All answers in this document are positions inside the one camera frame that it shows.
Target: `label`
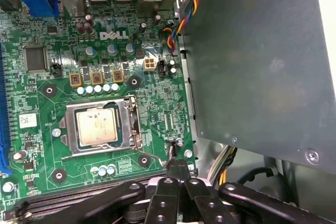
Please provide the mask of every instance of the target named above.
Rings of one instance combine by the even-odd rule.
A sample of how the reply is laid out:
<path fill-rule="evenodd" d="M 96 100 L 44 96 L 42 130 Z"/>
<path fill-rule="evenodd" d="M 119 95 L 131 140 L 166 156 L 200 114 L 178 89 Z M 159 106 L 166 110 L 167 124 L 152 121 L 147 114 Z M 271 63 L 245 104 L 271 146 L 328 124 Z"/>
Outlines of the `label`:
<path fill-rule="evenodd" d="M 107 39 L 114 40 L 114 39 L 129 39 L 130 37 L 126 34 L 126 31 L 122 31 L 122 35 L 120 34 L 119 31 L 117 32 L 111 31 L 109 33 L 101 31 L 99 33 L 99 38 L 100 40 L 107 40 Z"/>
<path fill-rule="evenodd" d="M 37 126 L 37 119 L 36 114 L 24 114 L 19 115 L 19 122 L 20 122 L 20 129 L 36 127 Z"/>

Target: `sticker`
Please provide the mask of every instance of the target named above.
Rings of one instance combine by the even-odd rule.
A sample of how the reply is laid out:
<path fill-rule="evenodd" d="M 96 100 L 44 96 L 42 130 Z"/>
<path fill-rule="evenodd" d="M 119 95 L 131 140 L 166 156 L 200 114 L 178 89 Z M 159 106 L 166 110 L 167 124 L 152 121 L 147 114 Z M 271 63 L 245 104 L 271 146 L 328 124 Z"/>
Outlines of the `sticker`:
<path fill-rule="evenodd" d="M 36 114 L 19 115 L 20 129 L 37 126 Z"/>

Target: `metal panel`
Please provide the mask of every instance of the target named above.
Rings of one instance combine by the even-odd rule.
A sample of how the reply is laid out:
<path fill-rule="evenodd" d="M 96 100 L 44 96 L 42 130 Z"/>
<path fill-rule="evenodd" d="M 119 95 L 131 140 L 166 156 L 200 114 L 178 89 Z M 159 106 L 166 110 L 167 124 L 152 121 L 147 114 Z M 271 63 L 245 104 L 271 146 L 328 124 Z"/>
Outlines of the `metal panel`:
<path fill-rule="evenodd" d="M 199 136 L 336 173 L 319 0 L 201 0 L 184 40 Z"/>

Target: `green circuit board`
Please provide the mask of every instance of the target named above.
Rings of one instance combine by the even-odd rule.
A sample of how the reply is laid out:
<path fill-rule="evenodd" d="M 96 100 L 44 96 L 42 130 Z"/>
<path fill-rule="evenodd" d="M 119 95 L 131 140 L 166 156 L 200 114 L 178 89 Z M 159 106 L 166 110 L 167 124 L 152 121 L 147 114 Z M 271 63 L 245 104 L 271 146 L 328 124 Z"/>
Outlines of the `green circuit board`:
<path fill-rule="evenodd" d="M 68 129 L 61 126 L 69 104 L 133 95 L 138 105 L 141 151 L 159 157 L 164 163 L 169 157 L 170 141 L 178 137 L 184 140 L 183 147 L 176 148 L 179 158 L 185 158 L 186 150 L 193 150 L 180 55 L 168 54 L 165 35 L 160 34 L 166 21 L 174 19 L 174 12 L 160 11 L 158 26 L 153 25 L 152 18 L 139 17 L 136 3 L 119 4 L 109 0 L 101 5 L 90 5 L 86 1 L 86 13 L 94 18 L 94 32 L 81 35 L 75 25 L 83 22 L 84 17 L 70 16 L 65 8 L 58 18 L 33 18 L 24 5 L 19 12 L 0 12 L 11 134 L 9 169 L 13 171 L 12 175 L 1 174 L 1 211 L 11 209 L 22 198 L 147 176 L 163 169 L 153 157 L 148 157 L 149 163 L 145 166 L 141 164 L 143 154 L 133 148 L 71 156 L 69 146 L 62 141 Z M 139 31 L 142 22 L 147 25 L 144 33 Z M 114 55 L 108 52 L 111 44 L 118 51 Z M 133 54 L 127 52 L 128 44 L 134 47 Z M 93 48 L 92 55 L 87 54 L 88 47 Z M 144 71 L 145 57 L 155 62 L 174 59 L 176 74 L 162 78 L 157 69 Z M 58 65 L 61 70 L 52 73 L 50 67 Z M 78 93 L 77 87 L 86 90 L 88 86 L 95 86 L 92 84 L 94 72 L 101 73 L 102 87 L 111 86 L 117 77 L 113 75 L 114 70 L 121 70 L 124 78 L 118 82 L 119 90 Z M 80 74 L 79 86 L 70 85 L 72 73 Z M 137 87 L 130 81 L 134 76 L 138 80 Z M 53 130 L 59 129 L 60 136 L 54 136 Z M 26 157 L 14 160 L 14 155 L 22 150 Z M 194 156 L 187 159 L 187 163 L 194 169 Z M 101 167 L 109 166 L 113 166 L 113 173 L 99 173 Z M 62 172 L 55 178 L 56 170 Z M 7 182 L 14 184 L 10 192 L 3 190 Z"/>

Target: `capacitor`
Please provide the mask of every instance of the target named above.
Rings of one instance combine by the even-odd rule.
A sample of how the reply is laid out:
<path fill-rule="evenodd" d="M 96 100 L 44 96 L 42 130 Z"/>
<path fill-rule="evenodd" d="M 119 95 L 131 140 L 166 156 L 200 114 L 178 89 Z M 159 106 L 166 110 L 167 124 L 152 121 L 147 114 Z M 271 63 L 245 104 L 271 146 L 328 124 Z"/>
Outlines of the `capacitor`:
<path fill-rule="evenodd" d="M 175 66 L 175 60 L 171 59 L 170 61 L 168 61 L 168 63 L 167 63 L 168 68 L 172 68 L 174 66 Z"/>
<path fill-rule="evenodd" d="M 90 25 L 89 22 L 85 22 L 85 23 L 83 24 L 83 28 L 84 28 L 84 30 L 85 30 L 88 34 L 93 34 L 93 32 L 94 32 L 94 29 L 93 29 L 93 27 Z"/>
<path fill-rule="evenodd" d="M 84 34 L 85 33 L 85 29 L 84 29 L 83 24 L 81 22 L 76 23 L 75 28 L 76 28 L 76 31 L 79 34 Z"/>
<path fill-rule="evenodd" d="M 140 24 L 140 28 L 139 28 L 140 32 L 141 32 L 142 34 L 144 34 L 145 31 L 146 31 L 146 29 L 147 29 L 147 25 L 146 25 L 146 23 L 142 22 L 142 23 Z"/>
<path fill-rule="evenodd" d="M 111 91 L 111 86 L 109 84 L 104 84 L 103 90 L 104 90 L 104 92 L 110 92 Z"/>
<path fill-rule="evenodd" d="M 101 85 L 96 85 L 95 87 L 94 87 L 95 89 L 95 93 L 101 93 L 101 92 L 103 92 L 103 88 L 101 87 Z"/>
<path fill-rule="evenodd" d="M 88 56 L 94 57 L 94 56 L 96 56 L 97 51 L 96 51 L 93 47 L 87 47 L 87 48 L 85 49 L 85 53 L 86 53 Z"/>
<path fill-rule="evenodd" d="M 168 27 L 172 28 L 174 25 L 175 25 L 175 21 L 174 20 L 172 20 L 172 19 L 168 19 L 167 20 L 167 26 Z"/>
<path fill-rule="evenodd" d="M 27 155 L 28 155 L 28 153 L 27 153 L 26 150 L 21 150 L 21 151 L 19 151 L 19 152 L 15 152 L 15 153 L 13 154 L 13 159 L 14 159 L 15 161 L 17 161 L 17 160 L 23 160 L 24 158 L 27 157 Z"/>
<path fill-rule="evenodd" d="M 118 53 L 117 47 L 114 44 L 109 44 L 107 46 L 107 52 L 109 52 L 110 55 L 115 56 Z"/>
<path fill-rule="evenodd" d="M 86 92 L 87 92 L 88 94 L 93 94 L 93 93 L 94 93 L 94 89 L 93 89 L 92 86 L 87 86 L 87 87 L 85 88 L 85 90 L 86 90 Z"/>
<path fill-rule="evenodd" d="M 10 193 L 11 191 L 14 190 L 14 188 L 15 188 L 15 186 L 12 182 L 6 182 L 2 186 L 2 191 L 4 191 L 4 193 Z"/>
<path fill-rule="evenodd" d="M 126 51 L 127 51 L 130 55 L 134 54 L 134 52 L 135 52 L 134 45 L 133 45 L 132 43 L 128 43 L 128 44 L 126 45 Z"/>
<path fill-rule="evenodd" d="M 102 165 L 99 167 L 99 171 L 98 171 L 98 175 L 99 176 L 105 176 L 106 175 L 106 172 L 107 172 L 107 167 L 106 165 Z"/>
<path fill-rule="evenodd" d="M 169 76 L 173 76 L 174 74 L 176 74 L 176 68 L 171 68 L 171 69 L 168 71 L 168 75 L 169 75 Z"/>
<path fill-rule="evenodd" d="M 115 173 L 115 171 L 116 171 L 115 165 L 108 165 L 107 166 L 107 173 L 109 175 L 113 175 Z"/>
<path fill-rule="evenodd" d="M 157 26 L 161 21 L 161 16 L 160 15 L 156 15 L 153 19 L 153 25 Z"/>
<path fill-rule="evenodd" d="M 119 85 L 116 84 L 116 83 L 114 83 L 114 84 L 111 85 L 111 89 L 112 89 L 113 91 L 118 91 L 118 90 L 119 90 Z"/>
<path fill-rule="evenodd" d="M 91 14 L 85 16 L 85 21 L 88 22 L 91 26 L 94 26 L 95 21 Z"/>
<path fill-rule="evenodd" d="M 92 167 L 92 168 L 90 169 L 90 173 L 91 173 L 92 175 L 97 175 L 98 172 L 99 172 L 99 168 L 96 167 L 96 166 L 94 166 L 94 167 Z"/>
<path fill-rule="evenodd" d="M 77 88 L 77 94 L 79 94 L 79 95 L 85 95 L 85 88 L 83 88 L 83 87 Z"/>
<path fill-rule="evenodd" d="M 178 146 L 178 147 L 182 147 L 183 144 L 184 144 L 184 141 L 182 138 L 178 137 L 177 139 L 175 139 L 175 144 Z"/>

